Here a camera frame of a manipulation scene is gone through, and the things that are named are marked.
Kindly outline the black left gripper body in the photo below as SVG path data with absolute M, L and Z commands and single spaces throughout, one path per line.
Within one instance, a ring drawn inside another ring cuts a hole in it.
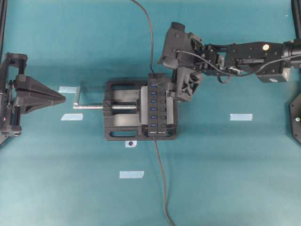
M 24 74 L 16 76 L 15 90 L 14 106 L 21 109 L 21 114 L 27 114 L 66 101 L 65 96 Z

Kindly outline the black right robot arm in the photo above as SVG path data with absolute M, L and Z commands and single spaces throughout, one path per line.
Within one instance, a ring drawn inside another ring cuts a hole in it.
M 287 82 L 290 69 L 301 66 L 301 40 L 203 44 L 200 37 L 185 32 L 185 25 L 172 22 L 158 63 L 174 71 L 186 67 L 219 80 L 256 74 L 261 82 Z

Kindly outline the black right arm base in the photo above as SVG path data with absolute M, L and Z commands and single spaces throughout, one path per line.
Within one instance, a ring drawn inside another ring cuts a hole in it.
M 292 136 L 301 144 L 301 94 L 289 104 L 289 110 Z

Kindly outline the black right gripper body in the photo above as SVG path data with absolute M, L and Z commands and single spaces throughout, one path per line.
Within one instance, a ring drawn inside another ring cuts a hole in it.
M 168 29 L 158 64 L 169 69 L 193 66 L 194 56 L 202 46 L 203 40 L 192 32 L 185 32 L 185 25 L 172 22 Z

